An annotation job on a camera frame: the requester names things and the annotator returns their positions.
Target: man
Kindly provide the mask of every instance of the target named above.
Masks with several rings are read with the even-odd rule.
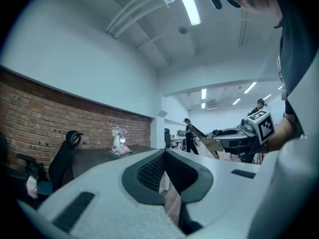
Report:
[[[198,151],[197,151],[197,148],[195,146],[195,143],[194,143],[193,133],[190,130],[190,127],[189,127],[190,119],[185,118],[184,119],[184,123],[186,124],[186,130],[183,131],[183,133],[185,134],[185,137],[186,137],[186,149],[187,149],[187,152],[190,152],[190,150],[192,150],[196,155],[199,155]]]
[[[276,133],[260,152],[280,150],[290,139],[300,136],[302,129],[287,96],[294,90],[318,51],[318,20],[313,14],[317,0],[233,0],[250,12],[270,12],[282,27],[278,70],[284,84],[285,117],[276,126]]]
[[[257,111],[261,110],[265,106],[265,101],[263,99],[258,99],[257,106],[254,108],[247,116],[256,113]]]

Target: ceiling light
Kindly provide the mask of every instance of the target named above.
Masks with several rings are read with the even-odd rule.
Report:
[[[250,85],[250,87],[244,92],[244,94],[247,94],[256,84],[257,82],[253,82],[252,85]]]
[[[201,98],[202,99],[206,98],[206,92],[207,92],[207,89],[201,90]]]
[[[200,24],[198,10],[194,0],[182,0],[192,25]]]
[[[270,97],[271,96],[271,94],[270,95],[267,95],[265,98],[264,98],[264,100],[266,100],[268,97]]]
[[[233,105],[237,104],[239,101],[240,101],[240,98],[237,99],[237,100],[233,103]]]

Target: black office chair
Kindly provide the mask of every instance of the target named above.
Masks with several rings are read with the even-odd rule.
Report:
[[[17,158],[26,161],[24,173],[18,172],[11,168],[6,168],[6,173],[9,176],[9,180],[13,184],[16,197],[23,201],[28,199],[28,197],[25,195],[25,184],[30,175],[37,180],[40,201],[44,201],[54,191],[59,189],[62,186],[62,180],[67,168],[72,164],[75,147],[80,144],[82,134],[83,133],[77,131],[69,131],[66,134],[66,140],[62,143],[58,153],[49,166],[48,172],[50,176],[50,182],[45,176],[42,163],[37,163],[34,158],[27,155],[17,154]]]
[[[170,139],[170,134],[169,134],[169,129],[168,128],[164,129],[164,140],[165,140],[165,144],[166,144],[165,148],[170,148],[170,147],[175,148],[175,147],[177,147],[176,144],[173,144],[173,145],[170,144],[171,143],[171,139]]]

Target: black mesh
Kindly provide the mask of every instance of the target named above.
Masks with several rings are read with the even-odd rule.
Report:
[[[161,154],[151,162],[138,170],[137,179],[145,187],[158,192],[160,181],[165,172],[165,153]]]
[[[172,155],[166,155],[165,170],[179,194],[198,178],[198,173],[194,168],[179,161]]]

